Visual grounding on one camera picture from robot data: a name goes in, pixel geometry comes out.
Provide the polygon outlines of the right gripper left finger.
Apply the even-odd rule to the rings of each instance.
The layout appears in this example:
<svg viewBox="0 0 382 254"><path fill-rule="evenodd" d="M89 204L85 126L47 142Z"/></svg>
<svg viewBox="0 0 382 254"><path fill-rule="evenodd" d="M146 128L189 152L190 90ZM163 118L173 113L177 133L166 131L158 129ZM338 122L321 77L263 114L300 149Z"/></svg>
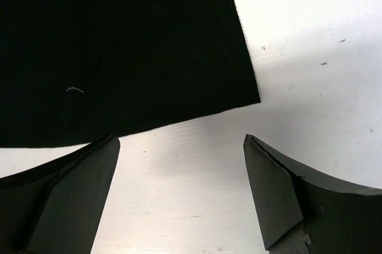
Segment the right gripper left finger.
<svg viewBox="0 0 382 254"><path fill-rule="evenodd" d="M110 135L1 178L1 253L90 253L119 150Z"/></svg>

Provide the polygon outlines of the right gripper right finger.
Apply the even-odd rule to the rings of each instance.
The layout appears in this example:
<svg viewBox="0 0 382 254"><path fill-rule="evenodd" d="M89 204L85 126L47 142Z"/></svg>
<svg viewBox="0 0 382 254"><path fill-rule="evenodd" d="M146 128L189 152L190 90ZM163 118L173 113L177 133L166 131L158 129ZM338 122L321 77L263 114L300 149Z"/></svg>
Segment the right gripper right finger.
<svg viewBox="0 0 382 254"><path fill-rule="evenodd" d="M253 135L245 163L269 253L380 253L381 190L317 171Z"/></svg>

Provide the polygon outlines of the black t shirt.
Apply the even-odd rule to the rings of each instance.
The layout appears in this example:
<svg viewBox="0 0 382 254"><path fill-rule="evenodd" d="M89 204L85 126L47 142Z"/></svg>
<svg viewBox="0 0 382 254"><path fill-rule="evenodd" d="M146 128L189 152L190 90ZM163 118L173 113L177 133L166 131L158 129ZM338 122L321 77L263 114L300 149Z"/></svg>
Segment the black t shirt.
<svg viewBox="0 0 382 254"><path fill-rule="evenodd" d="M234 0L1 0L1 146L120 137L260 102Z"/></svg>

